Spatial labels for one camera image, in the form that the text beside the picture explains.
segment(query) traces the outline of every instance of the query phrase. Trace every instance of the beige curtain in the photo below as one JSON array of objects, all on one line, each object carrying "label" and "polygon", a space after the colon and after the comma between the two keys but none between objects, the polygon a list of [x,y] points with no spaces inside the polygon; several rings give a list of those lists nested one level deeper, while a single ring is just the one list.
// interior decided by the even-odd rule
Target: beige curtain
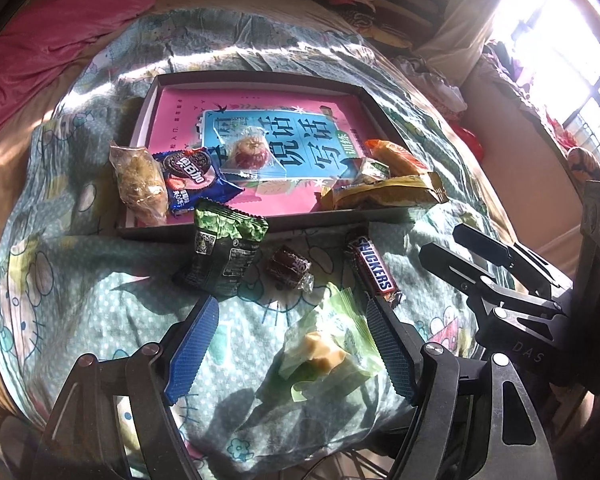
[{"label": "beige curtain", "polygon": [[501,0],[450,0],[436,35],[415,53],[460,86],[478,61],[491,34]]}]

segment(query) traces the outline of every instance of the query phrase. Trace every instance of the pink blanket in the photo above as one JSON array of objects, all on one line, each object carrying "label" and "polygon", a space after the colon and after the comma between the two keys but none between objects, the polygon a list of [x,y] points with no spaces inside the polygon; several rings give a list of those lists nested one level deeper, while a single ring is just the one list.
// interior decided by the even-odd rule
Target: pink blanket
[{"label": "pink blanket", "polygon": [[155,0],[36,0],[0,34],[0,128],[83,48]]}]

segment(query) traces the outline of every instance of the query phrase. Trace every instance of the teal fabric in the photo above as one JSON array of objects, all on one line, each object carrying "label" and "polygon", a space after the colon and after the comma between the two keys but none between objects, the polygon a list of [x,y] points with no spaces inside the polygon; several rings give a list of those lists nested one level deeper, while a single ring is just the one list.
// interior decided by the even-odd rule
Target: teal fabric
[{"label": "teal fabric", "polygon": [[[415,224],[370,226],[404,291],[396,313],[424,339],[471,354],[474,318],[461,294],[420,267],[418,249],[434,240],[453,245],[450,234],[461,221],[495,233],[439,124],[411,104],[359,36],[219,9],[173,10],[132,24],[33,133],[26,185],[0,242],[0,372],[23,413],[43,424],[79,355],[131,354],[160,340],[195,304],[195,294],[171,282],[189,257],[187,246],[114,236],[118,199],[107,161],[110,141],[130,137],[154,76],[187,70],[275,70],[366,88],[411,151],[441,175],[451,198]],[[260,256],[238,296],[221,303],[219,328],[196,381],[172,410],[206,478],[280,469],[350,446],[410,408],[385,371],[351,393],[304,403],[268,391],[286,329],[328,294],[324,285],[358,287],[343,261],[342,229],[268,237],[263,251],[284,238],[314,261],[314,292],[278,290],[263,277]],[[502,273],[497,277],[506,284]],[[123,437],[133,451],[127,407],[122,399]]]}]

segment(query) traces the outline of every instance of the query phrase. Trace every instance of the snack package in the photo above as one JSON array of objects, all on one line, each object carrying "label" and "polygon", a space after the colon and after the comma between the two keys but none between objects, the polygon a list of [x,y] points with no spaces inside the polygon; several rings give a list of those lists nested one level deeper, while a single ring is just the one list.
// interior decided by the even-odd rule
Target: snack package
[{"label": "snack package", "polygon": [[155,153],[174,215],[191,211],[198,200],[229,202],[242,188],[224,179],[206,148]]},{"label": "snack package", "polygon": [[116,171],[120,199],[136,218],[148,226],[165,224],[167,189],[160,165],[146,148],[123,148],[112,142],[109,161]]},{"label": "snack package", "polygon": [[402,291],[366,230],[355,229],[347,234],[345,254],[370,297],[382,296],[391,308],[400,303]]},{"label": "snack package", "polygon": [[266,180],[285,178],[285,167],[269,149],[267,131],[259,126],[244,126],[239,130],[218,132],[224,145],[227,160],[222,171],[237,175],[241,180]]},{"label": "snack package", "polygon": [[338,291],[285,333],[279,375],[292,383],[295,402],[336,388],[346,395],[384,369],[365,318],[357,313],[351,289]]},{"label": "snack package", "polygon": [[418,175],[431,171],[426,164],[394,142],[370,139],[365,141],[365,146],[369,148],[374,159],[384,162],[389,167],[392,176]]},{"label": "snack package", "polygon": [[269,275],[288,289],[314,290],[314,276],[309,272],[311,262],[287,246],[280,247],[267,262]]},{"label": "snack package", "polygon": [[174,279],[215,296],[235,296],[269,225],[264,218],[200,199],[191,263]]},{"label": "snack package", "polygon": [[356,160],[358,174],[352,184],[373,184],[379,180],[386,180],[391,176],[389,167],[382,162],[364,156]]},{"label": "snack package", "polygon": [[445,187],[435,171],[396,176],[373,184],[323,188],[320,204],[327,211],[357,207],[414,206],[448,202]]}]

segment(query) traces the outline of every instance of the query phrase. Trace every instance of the window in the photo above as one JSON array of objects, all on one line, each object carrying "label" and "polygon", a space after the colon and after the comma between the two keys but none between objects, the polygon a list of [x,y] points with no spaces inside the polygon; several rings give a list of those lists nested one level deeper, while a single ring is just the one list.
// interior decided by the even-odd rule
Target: window
[{"label": "window", "polygon": [[502,0],[492,38],[533,74],[530,99],[600,161],[600,44],[570,0]]}]

